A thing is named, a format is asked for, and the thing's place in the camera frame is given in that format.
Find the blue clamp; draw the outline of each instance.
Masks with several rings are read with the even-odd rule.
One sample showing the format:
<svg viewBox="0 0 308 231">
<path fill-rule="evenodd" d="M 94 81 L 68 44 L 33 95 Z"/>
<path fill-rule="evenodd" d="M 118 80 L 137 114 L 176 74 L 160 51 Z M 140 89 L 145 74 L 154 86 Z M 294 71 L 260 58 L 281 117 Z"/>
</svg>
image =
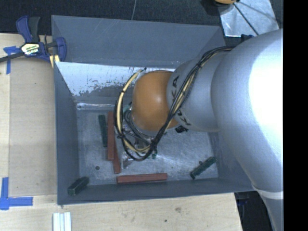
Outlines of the blue clamp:
<svg viewBox="0 0 308 231">
<path fill-rule="evenodd" d="M 9 198 L 9 178 L 2 178 L 0 210 L 8 210 L 14 206 L 32 206 L 33 197 Z"/>
<path fill-rule="evenodd" d="M 57 46 L 58 48 L 58 56 L 60 61 L 64 61 L 66 57 L 66 43 L 63 37 L 56 38 L 55 42 L 52 43 L 42 43 L 39 41 L 38 36 L 38 24 L 40 17 L 29 17 L 28 15 L 20 17 L 16 21 L 16 27 L 18 33 L 23 36 L 25 43 L 19 48 L 17 51 L 14 48 L 16 54 L 8 54 L 8 56 L 0 58 L 0 63 L 4 61 L 9 61 L 13 58 L 25 56 L 25 57 L 35 57 L 42 59 L 48 63 L 51 62 L 50 56 L 51 54 L 48 52 L 48 48 Z M 11 72 L 11 63 L 7 64 L 7 74 Z"/>
<path fill-rule="evenodd" d="M 10 56 L 12 53 L 19 53 L 21 50 L 16 46 L 4 47 L 3 50 Z M 6 64 L 6 74 L 8 75 L 11 72 L 11 60 L 9 59 Z"/>
<path fill-rule="evenodd" d="M 40 17 L 29 17 L 24 15 L 16 21 L 18 33 L 23 36 L 25 44 L 36 43 L 39 44 L 40 52 L 38 54 L 25 54 L 26 57 L 36 57 L 50 63 L 50 54 L 48 53 L 45 45 L 39 41 L 38 24 Z M 56 38 L 58 46 L 58 55 L 61 61 L 66 57 L 66 44 L 63 37 Z"/>
</svg>

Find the brown stick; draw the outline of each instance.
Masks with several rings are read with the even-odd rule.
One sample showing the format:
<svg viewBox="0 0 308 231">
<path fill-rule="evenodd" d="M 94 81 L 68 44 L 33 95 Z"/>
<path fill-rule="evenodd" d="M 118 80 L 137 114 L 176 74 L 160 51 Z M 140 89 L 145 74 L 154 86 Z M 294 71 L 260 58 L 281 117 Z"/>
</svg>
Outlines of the brown stick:
<svg viewBox="0 0 308 231">
<path fill-rule="evenodd" d="M 117 176 L 116 182 L 118 184 L 146 182 L 146 181 L 158 181 L 167 180 L 167 173 L 157 174 L 141 174 L 141 175 L 121 175 Z"/>
<path fill-rule="evenodd" d="M 117 149 L 116 149 L 116 140 L 115 140 L 115 138 L 114 138 L 114 145 L 115 146 L 114 146 L 113 151 L 114 151 L 115 158 L 112 161 L 112 164 L 114 166 L 114 173 L 115 174 L 119 174 L 119 173 L 121 173 L 121 164 L 120 164 L 119 155 L 118 155 Z"/>
</svg>

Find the gray box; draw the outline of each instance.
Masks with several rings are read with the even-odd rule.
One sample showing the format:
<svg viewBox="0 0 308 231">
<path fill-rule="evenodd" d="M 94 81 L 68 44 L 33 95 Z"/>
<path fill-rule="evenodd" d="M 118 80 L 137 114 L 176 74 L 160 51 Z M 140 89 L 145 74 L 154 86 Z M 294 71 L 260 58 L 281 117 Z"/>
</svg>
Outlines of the gray box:
<svg viewBox="0 0 308 231">
<path fill-rule="evenodd" d="M 54 66 L 58 204 L 252 190 L 220 133 L 178 134 L 172 129 L 159 143 L 156 159 L 133 162 L 119 174 L 166 172 L 168 180 L 117 185 L 98 124 L 98 115 L 113 110 L 134 72 L 145 67 L 173 71 L 207 50 L 224 46 L 220 27 L 53 16 L 52 36 L 64 37 L 67 43 L 65 61 Z M 125 103 L 131 101 L 131 91 Z M 116 144 L 122 156 L 119 139 Z M 192 180 L 190 171 L 210 156 L 217 162 Z M 69 196 L 67 188 L 84 176 L 90 179 L 87 187 Z"/>
</svg>

